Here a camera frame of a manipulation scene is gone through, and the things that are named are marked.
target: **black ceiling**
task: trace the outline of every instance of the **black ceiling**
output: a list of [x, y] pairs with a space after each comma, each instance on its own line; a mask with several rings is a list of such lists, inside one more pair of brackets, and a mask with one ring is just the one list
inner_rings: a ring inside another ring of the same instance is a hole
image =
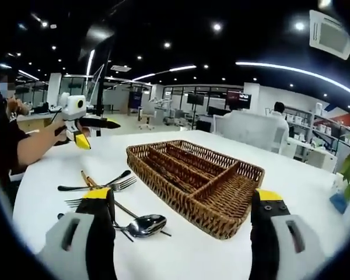
[[[119, 2], [121, 5], [106, 16]], [[21, 23], [27, 30], [18, 28], [11, 45], [10, 53], [15, 56], [7, 55], [2, 61], [40, 79], [52, 72], [85, 74], [87, 59], [78, 61], [81, 42], [89, 26], [105, 17], [116, 31], [111, 65], [132, 68], [128, 73], [110, 71], [109, 76], [132, 79], [194, 64], [197, 69], [142, 81], [242, 85], [257, 78], [261, 85], [293, 90], [350, 111], [350, 93], [325, 81], [295, 72], [235, 65], [236, 61], [252, 61], [290, 66], [327, 76], [350, 88], [350, 57], [344, 61], [310, 48], [309, 32], [293, 30], [298, 20], [308, 24], [311, 9], [317, 9], [317, 1], [33, 1], [32, 13], [57, 28], [43, 28], [33, 16], [25, 15]], [[339, 11], [346, 11], [350, 18], [347, 6]], [[222, 25], [218, 34], [212, 30], [216, 22]], [[165, 41], [171, 42], [170, 49], [163, 47]], [[98, 66], [92, 65], [92, 73]]]

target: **air conditioner vent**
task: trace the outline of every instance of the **air conditioner vent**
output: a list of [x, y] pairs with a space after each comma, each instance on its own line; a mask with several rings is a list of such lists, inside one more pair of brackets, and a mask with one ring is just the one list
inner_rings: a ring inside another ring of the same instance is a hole
[[350, 36], [340, 22], [311, 10], [310, 46], [347, 60], [350, 55]]

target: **black shirt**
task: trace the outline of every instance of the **black shirt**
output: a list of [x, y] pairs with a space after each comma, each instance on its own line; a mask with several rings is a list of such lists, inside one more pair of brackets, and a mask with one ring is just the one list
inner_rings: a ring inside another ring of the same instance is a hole
[[18, 167], [18, 142], [27, 135], [19, 129], [16, 121], [9, 121], [5, 114], [5, 103], [0, 101], [0, 184], [9, 184], [9, 171]]

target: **woven cutlery tray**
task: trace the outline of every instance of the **woven cutlery tray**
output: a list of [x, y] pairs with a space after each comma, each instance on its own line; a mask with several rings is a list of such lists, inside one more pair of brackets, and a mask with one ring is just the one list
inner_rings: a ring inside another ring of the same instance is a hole
[[217, 239], [231, 238], [246, 219], [264, 169], [193, 143], [129, 146], [127, 163], [173, 210]]

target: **spoon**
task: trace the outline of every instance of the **spoon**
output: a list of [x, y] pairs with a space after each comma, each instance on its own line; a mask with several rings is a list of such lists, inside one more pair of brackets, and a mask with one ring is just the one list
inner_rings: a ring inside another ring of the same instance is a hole
[[114, 228], [126, 230], [134, 237], [149, 237], [160, 232], [165, 226], [167, 219], [161, 215], [146, 215], [134, 219], [128, 226]]

